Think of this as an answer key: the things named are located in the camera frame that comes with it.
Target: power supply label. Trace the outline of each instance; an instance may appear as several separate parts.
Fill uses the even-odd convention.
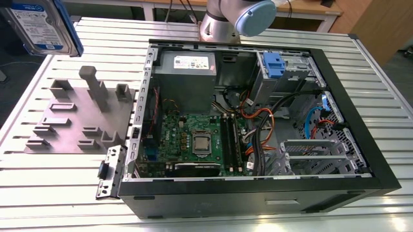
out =
[[[207,57],[175,56],[175,69],[209,69]]]
[[[63,43],[40,5],[14,3],[11,11],[32,43],[42,49],[60,50]]]

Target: cpu socket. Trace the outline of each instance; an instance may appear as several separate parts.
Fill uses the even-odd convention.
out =
[[[210,133],[193,133],[193,153],[205,158],[211,154],[211,134]]]

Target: ram slot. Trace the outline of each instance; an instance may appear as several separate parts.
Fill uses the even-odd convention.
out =
[[[233,128],[234,128],[234,141],[235,141],[234,165],[237,167],[241,167],[242,166],[241,143],[239,143],[238,123],[235,116],[233,116]]]
[[[234,170],[234,167],[238,166],[238,160],[237,160],[237,141],[235,141],[235,137],[238,136],[238,134],[235,135],[235,130],[234,130],[234,120],[233,118],[227,118],[226,120],[226,128],[227,128],[227,141],[229,141],[229,151],[230,151],[230,160],[231,160],[231,170]]]
[[[229,137],[227,137],[227,125],[226,125],[227,118],[223,116],[221,117],[221,141],[222,141],[222,153],[223,153],[223,164],[226,170],[230,169],[233,166],[231,159],[230,159],[230,147],[229,147]]]

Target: gray metal bracket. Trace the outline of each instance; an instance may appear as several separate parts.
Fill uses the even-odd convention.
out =
[[[96,200],[118,200],[119,184],[123,177],[123,165],[127,148],[122,145],[112,146],[108,149],[104,161],[99,167],[99,185],[96,191]]]

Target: blue drive bay latch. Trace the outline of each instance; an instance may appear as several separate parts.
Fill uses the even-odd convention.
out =
[[[285,72],[285,61],[280,56],[278,52],[263,53],[263,65],[268,70],[269,78],[278,79],[282,77]]]

